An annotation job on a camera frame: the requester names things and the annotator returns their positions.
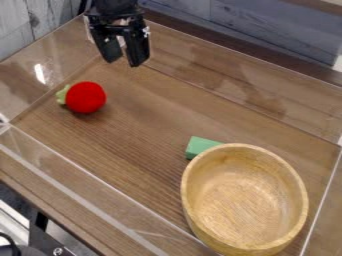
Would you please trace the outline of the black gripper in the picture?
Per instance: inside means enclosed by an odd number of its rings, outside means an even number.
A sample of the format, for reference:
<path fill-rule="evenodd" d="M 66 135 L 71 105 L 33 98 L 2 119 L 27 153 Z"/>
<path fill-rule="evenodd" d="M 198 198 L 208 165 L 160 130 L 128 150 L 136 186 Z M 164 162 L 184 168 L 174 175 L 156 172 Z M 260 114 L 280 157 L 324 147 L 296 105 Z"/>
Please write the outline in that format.
<path fill-rule="evenodd" d="M 91 7 L 85 15 L 90 19 L 90 32 L 104 59 L 113 63 L 124 56 L 118 41 L 118 38 L 124 37 L 130 65 L 142 65 L 150 58 L 150 27 L 142 8 Z"/>

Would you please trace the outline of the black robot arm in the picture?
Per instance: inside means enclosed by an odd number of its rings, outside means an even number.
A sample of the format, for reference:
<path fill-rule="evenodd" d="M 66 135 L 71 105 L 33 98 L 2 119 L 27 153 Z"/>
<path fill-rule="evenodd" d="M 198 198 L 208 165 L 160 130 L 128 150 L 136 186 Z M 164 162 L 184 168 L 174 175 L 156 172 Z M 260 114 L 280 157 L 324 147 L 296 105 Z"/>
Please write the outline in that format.
<path fill-rule="evenodd" d="M 104 59 L 128 56 L 132 67 L 150 58 L 150 27 L 138 0 L 91 0 L 85 12 L 89 32 Z"/>

